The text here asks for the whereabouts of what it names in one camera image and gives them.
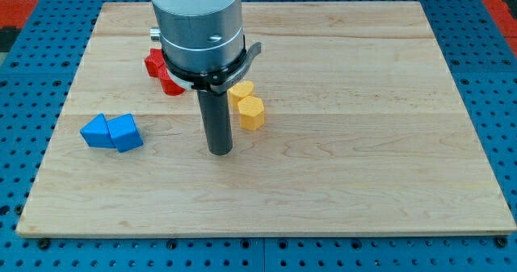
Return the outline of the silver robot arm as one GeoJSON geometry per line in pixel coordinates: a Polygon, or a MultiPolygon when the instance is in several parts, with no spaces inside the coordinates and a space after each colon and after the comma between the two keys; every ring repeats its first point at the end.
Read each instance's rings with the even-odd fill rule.
{"type": "Polygon", "coordinates": [[[151,0],[169,61],[190,72],[214,72],[245,48],[242,0],[151,0]]]}

